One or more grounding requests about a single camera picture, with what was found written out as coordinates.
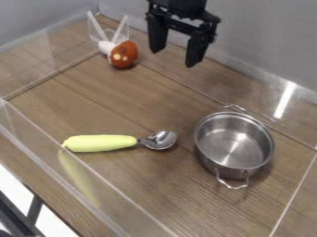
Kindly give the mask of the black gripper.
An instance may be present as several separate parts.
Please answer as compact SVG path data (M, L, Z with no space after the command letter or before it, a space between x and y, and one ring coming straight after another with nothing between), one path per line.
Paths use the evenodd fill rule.
M186 66L203 59L209 44L215 40L221 18L207 11L207 0L147 0L149 45L159 52L167 42L169 30L191 35L187 43Z

